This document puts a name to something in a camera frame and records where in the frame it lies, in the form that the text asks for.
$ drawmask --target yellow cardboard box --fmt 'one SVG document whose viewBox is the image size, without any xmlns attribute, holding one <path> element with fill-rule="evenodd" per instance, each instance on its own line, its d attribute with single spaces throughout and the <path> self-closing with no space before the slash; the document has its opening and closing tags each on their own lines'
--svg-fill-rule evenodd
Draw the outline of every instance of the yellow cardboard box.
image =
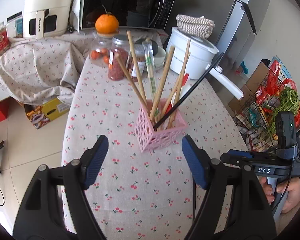
<svg viewBox="0 0 300 240">
<path fill-rule="evenodd" d="M 41 106 L 24 105 L 24 107 L 26 116 L 36 129 L 62 116 L 70 109 L 69 105 L 62 103 L 58 98 L 52 99 Z"/>
</svg>

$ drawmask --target woven basket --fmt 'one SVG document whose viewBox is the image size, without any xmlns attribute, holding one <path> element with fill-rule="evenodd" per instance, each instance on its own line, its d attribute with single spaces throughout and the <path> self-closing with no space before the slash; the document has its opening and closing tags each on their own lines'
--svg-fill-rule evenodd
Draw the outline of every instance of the woven basket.
<svg viewBox="0 0 300 240">
<path fill-rule="evenodd" d="M 178 14 L 176 19 L 180 31 L 203 39 L 209 38 L 214 28 L 214 21 L 206 19 L 203 16 L 195 18 Z"/>
</svg>

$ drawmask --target tablecloth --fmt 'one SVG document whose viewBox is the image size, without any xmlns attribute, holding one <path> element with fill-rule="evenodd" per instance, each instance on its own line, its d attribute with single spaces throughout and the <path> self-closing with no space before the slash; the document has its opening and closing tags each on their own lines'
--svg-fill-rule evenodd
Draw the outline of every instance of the tablecloth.
<svg viewBox="0 0 300 240">
<path fill-rule="evenodd" d="M 0 90 L 24 104 L 42 105 L 58 97 L 70 105 L 85 57 L 97 40 L 94 33 L 10 39 L 10 49 L 0 57 Z M 147 36 L 162 46 L 155 30 L 132 30 L 132 34 L 135 40 Z"/>
<path fill-rule="evenodd" d="M 155 73 L 159 83 L 162 70 Z M 162 98 L 177 74 L 170 71 Z M 150 86 L 143 83 L 147 98 Z M 140 152 L 134 132 L 140 104 L 127 79 L 111 81 L 107 66 L 87 59 L 75 91 L 63 142 L 62 164 L 80 158 L 100 135 L 109 139 L 109 151 L 99 176 L 86 192 L 92 212 L 108 239 L 183 239 L 192 223 L 192 176 L 181 149 L 182 135 L 167 148 Z M 211 158 L 229 149 L 247 150 L 233 120 L 205 79 L 180 106 L 189 134 Z M 228 188 L 218 224 L 227 217 Z M 196 189 L 197 210 L 204 190 Z M 66 194 L 62 190 L 66 227 L 75 232 Z"/>
</svg>

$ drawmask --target chopstick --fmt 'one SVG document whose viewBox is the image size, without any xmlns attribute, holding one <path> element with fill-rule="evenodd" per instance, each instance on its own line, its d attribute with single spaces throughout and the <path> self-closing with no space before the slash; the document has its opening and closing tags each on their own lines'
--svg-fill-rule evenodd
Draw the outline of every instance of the chopstick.
<svg viewBox="0 0 300 240">
<path fill-rule="evenodd" d="M 147 110 L 147 113 L 148 113 L 148 115 L 149 115 L 150 113 L 149 113 L 148 105 L 147 105 L 146 101 L 143 100 L 143 98 L 142 98 L 142 96 L 141 96 L 141 94 L 140 94 L 138 88 L 136 87 L 136 84 L 133 82 L 133 80 L 132 80 L 132 78 L 131 78 L 131 76 L 130 76 L 128 70 L 127 70 L 127 68 L 126 68 L 125 65 L 123 64 L 123 62 L 122 62 L 122 60 L 121 60 L 119 54 L 118 54 L 118 53 L 115 53 L 115 54 L 114 54 L 114 58 L 118 61 L 119 65 L 120 65 L 120 67 L 121 67 L 121 69 L 122 69 L 122 71 L 124 72 L 125 76 L 126 76 L 127 79 L 129 80 L 129 82 L 130 82 L 132 88 L 134 89 L 135 93 L 137 94 L 137 96 L 138 96 L 138 98 L 139 98 L 141 104 L 142 104 L 142 105 L 144 106 L 144 108 Z"/>
<path fill-rule="evenodd" d="M 131 31 L 127 31 L 127 35 L 128 35 L 128 40 L 129 40 L 129 44 L 130 44 L 130 50 L 131 50 L 131 54 L 132 54 L 134 67 L 136 68 L 136 72 L 137 72 L 139 88 L 141 91 L 142 98 L 146 102 L 147 101 L 146 93 L 145 93 L 145 89 L 143 88 L 143 83 L 142 83 L 142 78 L 141 78 L 142 73 L 140 73 L 138 60 L 137 60 L 137 56 L 136 56 L 136 51 L 134 49 L 134 44 L 133 44 L 133 40 L 132 40 L 132 36 L 131 36 Z"/>
<path fill-rule="evenodd" d="M 174 102 L 179 101 L 179 97 L 180 97 L 180 93 L 181 93 L 181 87 L 182 87 L 182 80 L 183 80 L 183 77 L 184 77 L 185 72 L 186 72 L 186 65 L 187 65 L 187 59 L 188 59 L 188 55 L 189 55 L 190 43 L 191 43 L 191 40 L 188 40 L 186 53 L 185 53 L 185 58 L 183 60 L 183 65 L 182 65 L 182 68 L 181 68 L 181 71 L 180 71 L 180 74 L 179 74 L 180 78 L 178 80 L 177 92 L 176 92 L 176 97 L 174 98 Z M 172 123 L 174 121 L 175 116 L 176 116 L 176 112 L 173 112 L 170 115 L 167 129 L 170 129 L 172 127 Z"/>
<path fill-rule="evenodd" d="M 175 48 L 176 48 L 175 46 L 170 47 L 170 51 L 169 51 L 169 54 L 168 54 L 168 57 L 167 57 L 166 65 L 164 66 L 164 69 L 163 69 L 163 73 L 162 73 L 161 81 L 160 81 L 160 84 L 159 84 L 159 88 L 158 88 L 157 94 L 155 95 L 154 103 L 152 105 L 152 109 L 151 109 L 151 113 L 150 113 L 150 120 L 152 122 L 154 121 L 154 115 L 157 111 L 157 108 L 158 108 L 158 105 L 159 105 L 159 102 L 160 102 L 160 99 L 161 99 L 163 87 L 164 87 L 164 84 L 167 80 L 167 76 L 168 76 L 168 72 L 169 72 L 169 68 L 170 68 L 170 64 L 171 64 L 171 61 L 172 61 L 172 57 L 173 57 L 173 53 L 174 53 Z"/>
<path fill-rule="evenodd" d="M 173 95 L 174 95 L 174 93 L 177 91 L 177 87 L 178 87 L 180 78 L 181 78 L 181 76 L 179 75 L 178 78 L 177 78 L 177 80 L 176 80 L 176 83 L 174 84 L 173 89 L 171 90 L 171 93 L 170 93 L 170 95 L 169 95 L 169 97 L 168 97 L 166 103 L 164 104 L 164 107 L 163 107 L 163 110 L 162 110 L 162 112 L 161 112 L 160 118 L 162 118 L 162 117 L 164 116 L 164 114 L 166 113 L 166 111 L 167 111 L 167 109 L 168 109 L 168 107 L 169 107 L 169 105 L 170 105 L 170 103 L 171 103 L 171 100 L 172 100 L 172 98 L 173 98 Z"/>
<path fill-rule="evenodd" d="M 174 104 L 170 111 L 167 112 L 167 114 L 165 114 L 164 117 L 162 117 L 159 122 L 154 125 L 154 130 L 162 125 L 163 122 L 182 104 L 182 102 L 186 100 L 186 98 L 193 92 L 193 90 L 196 89 L 196 87 L 202 82 L 202 80 L 206 77 L 210 70 L 219 64 L 222 56 L 223 52 L 214 60 L 213 63 L 211 63 L 210 67 L 202 74 L 202 76 L 196 81 L 196 83 L 194 83 L 194 85 L 188 90 L 188 92 L 185 93 L 185 95 L 176 104 Z"/>
</svg>

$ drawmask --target white container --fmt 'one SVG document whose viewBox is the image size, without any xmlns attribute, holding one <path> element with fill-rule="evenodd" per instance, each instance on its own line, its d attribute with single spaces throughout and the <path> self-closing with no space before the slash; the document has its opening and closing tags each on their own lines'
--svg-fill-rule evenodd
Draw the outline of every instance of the white container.
<svg viewBox="0 0 300 240">
<path fill-rule="evenodd" d="M 168 55 L 172 45 L 176 47 L 173 53 L 170 69 L 178 74 L 180 73 L 183 65 L 187 42 L 189 39 L 191 39 L 189 49 L 191 55 L 186 66 L 186 73 L 189 74 L 190 79 L 199 79 L 219 50 L 206 39 L 182 33 L 177 27 L 173 27 L 166 49 L 166 54 Z"/>
<path fill-rule="evenodd" d="M 158 53 L 154 57 L 155 69 L 159 69 L 163 67 L 165 57 L 166 57 L 165 50 L 159 47 Z"/>
</svg>

